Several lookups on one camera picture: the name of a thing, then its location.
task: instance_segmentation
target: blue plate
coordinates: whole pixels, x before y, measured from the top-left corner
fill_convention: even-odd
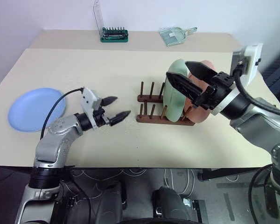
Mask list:
[[[8,112],[8,122],[15,130],[36,132],[41,130],[43,123],[54,103],[62,96],[58,90],[40,88],[29,91],[17,98]],[[47,126],[62,116],[65,99],[62,99],[51,114]]]

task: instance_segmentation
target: white wall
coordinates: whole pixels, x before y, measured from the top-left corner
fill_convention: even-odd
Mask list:
[[[106,26],[198,27],[263,42],[263,70],[280,53],[280,0],[100,0]],[[96,29],[93,0],[0,0],[0,81],[44,29]]]

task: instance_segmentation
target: table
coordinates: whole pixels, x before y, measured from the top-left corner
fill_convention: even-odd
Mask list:
[[[25,50],[0,84],[0,165],[33,165],[40,132],[21,133],[12,129],[7,121],[8,109],[20,95],[40,87],[52,87],[66,92],[81,86],[95,89],[102,97],[119,97],[106,107],[107,116],[123,110],[132,112],[124,122],[114,127],[104,126],[85,132],[72,144],[67,165],[92,168],[245,168],[264,166],[271,162],[268,152],[246,141],[220,114],[210,115],[203,123],[194,126],[142,124],[135,121],[140,110],[136,97],[140,92],[141,81],[145,83],[144,92],[149,92],[152,81],[155,81],[154,91],[158,92],[166,70],[178,58],[211,60],[217,70],[229,72],[232,48],[238,47],[235,40],[233,43],[225,43],[224,46],[229,48],[222,48],[219,53],[204,52],[203,47],[194,47],[192,42],[188,43],[190,46],[184,45],[185,48],[196,48],[191,52],[181,50],[184,49],[182,45],[177,45],[174,50],[163,47],[148,51],[141,50],[141,44],[146,46],[145,42],[138,45],[133,42],[131,32],[130,50],[125,49],[127,46],[122,43],[110,45],[112,50],[108,50],[104,44],[103,50],[90,49],[92,45],[98,48],[98,39],[89,40],[91,46],[84,44],[80,47],[84,49],[74,49],[70,44],[67,49],[62,49],[66,41],[63,44],[60,41],[59,46],[53,49],[54,46],[48,44],[48,36],[53,35],[56,40],[58,32],[46,32],[40,34],[30,49]],[[155,33],[151,37],[146,42],[156,38]],[[253,96],[261,96],[280,108],[280,103],[260,74],[247,89]],[[82,112],[79,99],[78,93],[66,99],[65,115]],[[160,110],[161,107],[157,106],[155,113]]]

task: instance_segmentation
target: gray floor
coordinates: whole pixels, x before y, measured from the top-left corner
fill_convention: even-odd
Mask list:
[[[174,187],[177,192],[182,192],[187,183],[187,171],[185,169],[172,169]],[[195,175],[200,170],[193,169]],[[0,179],[9,175],[12,171],[0,168]],[[116,175],[120,172],[119,169],[101,169],[101,170],[86,170],[86,174],[97,179],[105,179]],[[210,224],[253,224],[252,216],[249,211],[247,201],[248,185],[253,173],[242,174],[238,181],[230,182],[225,178],[218,178],[211,181],[201,182],[195,180],[195,187],[191,199],[205,200],[208,213],[208,221]],[[167,169],[167,179],[171,186],[170,169]],[[16,216],[16,212],[21,200],[25,185],[28,183],[29,175],[15,172],[7,179],[0,182],[0,224],[12,224]],[[148,169],[143,175],[130,177],[125,174],[106,180],[95,181],[85,175],[76,177],[76,181],[86,191],[88,196],[95,197],[100,194],[100,191],[94,187],[98,183],[99,189],[105,189],[115,180],[123,180],[127,186],[127,201],[128,207],[123,212],[123,219],[152,217],[153,207],[151,203],[152,192],[164,185],[164,169]],[[190,173],[189,187],[186,191],[188,194],[191,190],[193,177]],[[73,184],[68,183],[68,187],[75,194],[78,190]],[[259,203],[254,205],[254,209],[259,218],[259,223],[274,224],[276,220],[271,219],[266,211],[264,204],[263,188],[253,190],[253,198],[257,198]],[[91,200],[93,209],[96,211],[100,197]],[[230,201],[230,206],[227,206],[226,201]],[[196,213],[189,209],[192,220],[197,221]],[[88,207],[86,200],[81,199],[74,205],[69,215],[69,224],[87,223]]]

